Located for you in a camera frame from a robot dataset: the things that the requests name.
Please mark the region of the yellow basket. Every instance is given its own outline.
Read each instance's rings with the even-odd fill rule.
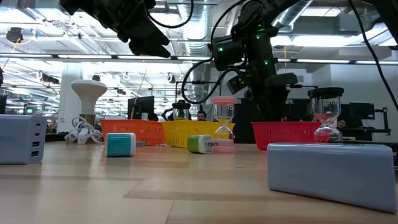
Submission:
[[[215,131],[220,127],[219,122],[211,121],[166,121],[162,122],[165,143],[169,146],[187,147],[188,137],[196,134],[209,134],[215,136]],[[235,124],[228,124],[230,130]]]

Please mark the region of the light gray block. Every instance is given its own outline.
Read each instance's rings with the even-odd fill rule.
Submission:
[[[0,114],[0,164],[31,164],[43,159],[47,120]]]
[[[384,145],[269,144],[268,188],[396,213],[394,161]]]

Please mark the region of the orange basket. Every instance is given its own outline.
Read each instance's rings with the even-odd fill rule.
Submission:
[[[101,120],[104,139],[108,133],[134,133],[137,141],[144,141],[147,146],[164,143],[163,126],[160,122],[129,120]]]

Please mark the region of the red basket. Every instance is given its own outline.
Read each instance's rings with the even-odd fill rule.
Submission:
[[[147,146],[164,143],[163,126],[160,122],[129,120],[101,120],[104,139],[108,133],[134,133],[137,141],[144,141]]]
[[[315,142],[314,132],[321,122],[252,122],[254,137],[260,150],[273,142]]]

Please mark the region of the plastic basket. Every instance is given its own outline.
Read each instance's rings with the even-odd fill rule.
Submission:
[[[219,122],[211,121],[166,121],[162,122],[166,144],[175,147],[187,147],[188,137],[196,134],[209,134],[214,137],[220,127]],[[235,124],[228,124],[230,130]]]
[[[252,122],[254,138],[260,150],[273,142],[315,142],[314,132],[321,122]]]
[[[138,119],[101,120],[104,138],[108,133],[134,133],[137,141],[144,141],[148,146],[164,143],[163,126],[160,122]]]

